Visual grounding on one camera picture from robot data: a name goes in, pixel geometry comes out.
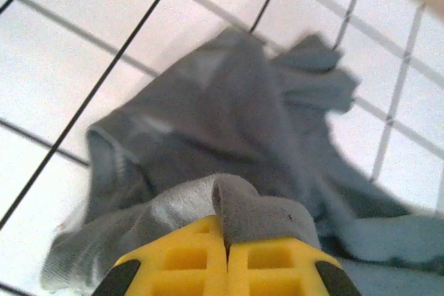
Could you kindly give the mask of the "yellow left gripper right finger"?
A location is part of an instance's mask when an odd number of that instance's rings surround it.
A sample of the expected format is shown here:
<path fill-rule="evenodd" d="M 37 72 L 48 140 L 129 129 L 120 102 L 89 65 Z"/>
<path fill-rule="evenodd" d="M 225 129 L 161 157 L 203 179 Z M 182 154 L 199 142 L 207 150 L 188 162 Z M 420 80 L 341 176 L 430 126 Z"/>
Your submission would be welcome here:
<path fill-rule="evenodd" d="M 341 264 L 296 238 L 232 244 L 229 295 L 360 295 Z"/>

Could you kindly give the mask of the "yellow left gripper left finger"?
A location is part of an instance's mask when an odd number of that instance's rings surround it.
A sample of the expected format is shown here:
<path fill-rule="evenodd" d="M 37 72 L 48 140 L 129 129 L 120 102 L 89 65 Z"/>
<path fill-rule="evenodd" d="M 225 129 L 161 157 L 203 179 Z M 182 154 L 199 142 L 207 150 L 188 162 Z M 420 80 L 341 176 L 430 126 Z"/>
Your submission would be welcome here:
<path fill-rule="evenodd" d="M 117 260 L 94 295 L 224 295 L 227 254 L 215 215 Z"/>

